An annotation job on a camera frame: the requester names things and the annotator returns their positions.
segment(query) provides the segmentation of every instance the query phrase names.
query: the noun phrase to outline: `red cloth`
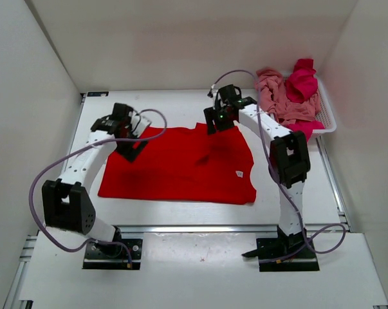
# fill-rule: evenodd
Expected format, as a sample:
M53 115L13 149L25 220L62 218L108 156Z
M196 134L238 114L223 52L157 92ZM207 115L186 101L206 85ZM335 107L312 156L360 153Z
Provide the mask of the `red cloth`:
M149 127L143 137L161 130ZM207 135L205 124L195 129L169 128L151 140L133 163L112 153L98 196L253 203L253 164L251 151L236 127L214 135Z
M313 59L299 59L294 66L294 72L285 82L286 96L296 103L303 103L318 90L318 81L314 77Z
M288 129L292 131L302 131L305 134L307 141L311 138L312 131L316 129L325 129L322 122L314 120L314 121L300 121L298 120L294 124L289 124L286 126Z

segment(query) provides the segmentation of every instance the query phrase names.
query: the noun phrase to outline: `magenta cloth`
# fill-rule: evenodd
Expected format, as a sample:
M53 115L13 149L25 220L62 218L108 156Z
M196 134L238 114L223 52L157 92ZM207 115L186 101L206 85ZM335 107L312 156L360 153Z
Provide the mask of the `magenta cloth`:
M261 108L273 114L281 125L294 124L298 120L314 121L321 111L318 90L307 101L296 103L287 98L284 78L278 71L265 68L258 70L257 75L255 87L261 90Z
M319 121L297 121L294 124L289 124L286 126L288 129L292 131L302 131L305 134L307 141L311 138L312 131L316 129L325 129L322 122Z
M318 81L314 77L313 59L299 59L294 66L294 72L285 82L286 96L296 103L303 103L318 90Z

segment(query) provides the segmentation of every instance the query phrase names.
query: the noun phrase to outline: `pile of clothes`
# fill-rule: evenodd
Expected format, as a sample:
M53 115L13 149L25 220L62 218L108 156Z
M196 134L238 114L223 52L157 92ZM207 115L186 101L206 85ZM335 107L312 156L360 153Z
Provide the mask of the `pile of clothes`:
M299 59L287 80L276 70L257 71L255 85L261 91L261 108L281 125L292 131L302 131L306 139L324 125L315 120L321 111L318 81L314 77L313 59Z

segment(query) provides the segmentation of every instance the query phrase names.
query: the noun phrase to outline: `table surface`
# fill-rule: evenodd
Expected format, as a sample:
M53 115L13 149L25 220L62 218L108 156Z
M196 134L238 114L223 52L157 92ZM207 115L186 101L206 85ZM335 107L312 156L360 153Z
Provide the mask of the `table surface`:
M69 247L83 238L52 230ZM315 238L332 247L340 233ZM364 235L348 234L319 255L318 272L259 272L241 253L253 233L144 234L140 270L83 270L84 249L63 252L39 234L20 299L32 309L59 308L336 308L387 304Z
M87 97L75 133L72 151L85 145L89 128L97 118L112 112L115 102L136 110L156 108L166 117L169 127L195 127L205 122L204 108L211 106L207 90L187 91L110 91L106 97ZM245 95L255 96L252 90ZM161 118L146 114L152 125L161 127ZM248 128L239 129L251 149L254 166L251 181L257 190L254 204L230 205L189 201L147 201L99 198L98 190L105 165L101 168L89 195L102 220L113 225L275 225L279 220L279 192L268 174L260 139ZM311 171L304 187L304 220L307 224L339 222L337 204L315 140L309 143Z

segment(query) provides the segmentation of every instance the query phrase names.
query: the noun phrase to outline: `plastic basket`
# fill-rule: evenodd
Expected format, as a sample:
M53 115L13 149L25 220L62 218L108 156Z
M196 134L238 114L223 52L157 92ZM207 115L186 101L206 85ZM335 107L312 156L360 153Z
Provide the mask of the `plastic basket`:
M285 81L290 75L283 75L283 76ZM325 129L314 130L312 132L311 138L317 138L318 136L323 135L324 133L334 132L337 129L337 123L335 122L335 118L334 118L331 106L329 105L324 85L322 84L322 81L317 76L315 76L315 78L318 80L318 89L319 89L320 100L321 100L321 112L319 112L317 116L315 116L315 119L317 119L318 121L321 121Z

